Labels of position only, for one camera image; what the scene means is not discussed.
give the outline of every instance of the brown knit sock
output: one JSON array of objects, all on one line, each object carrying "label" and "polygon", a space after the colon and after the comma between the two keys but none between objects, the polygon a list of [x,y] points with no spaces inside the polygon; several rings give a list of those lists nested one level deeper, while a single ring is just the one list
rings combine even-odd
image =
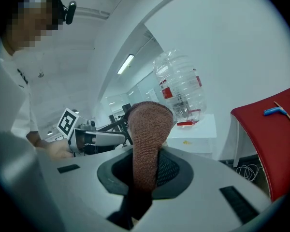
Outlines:
[{"label": "brown knit sock", "polygon": [[173,125],[172,112],[156,102],[133,105],[127,114],[133,141],[133,181],[136,192],[156,188],[158,151]]}]

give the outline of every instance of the person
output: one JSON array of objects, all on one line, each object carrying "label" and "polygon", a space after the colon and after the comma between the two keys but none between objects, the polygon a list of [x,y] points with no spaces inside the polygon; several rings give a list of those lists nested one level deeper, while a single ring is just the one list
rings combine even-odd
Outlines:
[{"label": "person", "polygon": [[[34,42],[39,41],[47,31],[58,29],[63,24],[63,4],[61,0],[23,0],[13,8],[12,14],[0,38],[0,79],[5,82],[0,87],[4,91],[0,94],[0,103],[6,102],[5,100],[9,102],[1,106],[0,127],[9,123],[7,118],[14,112],[9,106],[15,106],[14,110],[19,110],[12,122],[12,134],[27,139],[34,147],[45,149],[52,159],[72,157],[67,140],[48,143],[41,139],[32,111],[29,83],[21,72],[21,67],[18,68],[14,61],[16,52],[34,46]],[[10,109],[10,112],[4,114],[5,109]]]}]

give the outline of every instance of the white wall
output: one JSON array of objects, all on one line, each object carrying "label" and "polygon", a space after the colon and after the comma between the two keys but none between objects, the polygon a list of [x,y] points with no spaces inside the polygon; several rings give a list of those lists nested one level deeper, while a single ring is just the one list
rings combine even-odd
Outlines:
[{"label": "white wall", "polygon": [[216,119],[213,158],[232,159],[230,111],[290,87],[285,21],[268,0],[173,0],[145,25],[163,50],[179,48],[195,63]]},{"label": "white wall", "polygon": [[122,0],[95,39],[95,51],[89,65],[89,102],[91,110],[102,98],[114,72],[124,62],[133,30],[168,0]]}]

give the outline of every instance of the floor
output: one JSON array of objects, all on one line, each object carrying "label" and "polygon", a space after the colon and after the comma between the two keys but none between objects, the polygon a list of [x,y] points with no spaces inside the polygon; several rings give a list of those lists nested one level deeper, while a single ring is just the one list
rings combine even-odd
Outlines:
[{"label": "floor", "polygon": [[[233,161],[222,161],[222,162],[226,164],[228,167],[232,168],[234,171],[236,171],[237,168],[233,167]],[[255,164],[260,168],[255,180],[253,181],[253,184],[259,187],[267,196],[270,197],[269,187],[266,181],[265,173],[263,171],[262,165],[257,155],[249,158],[243,158],[242,160],[240,159],[240,162],[237,167],[241,167],[243,165],[247,166],[249,164]]]}]

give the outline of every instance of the black rubber pad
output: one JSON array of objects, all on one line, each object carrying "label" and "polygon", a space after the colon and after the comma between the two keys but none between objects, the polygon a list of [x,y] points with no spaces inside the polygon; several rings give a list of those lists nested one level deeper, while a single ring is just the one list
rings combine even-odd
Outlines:
[{"label": "black rubber pad", "polygon": [[234,186],[220,188],[219,190],[243,224],[259,215]]}]

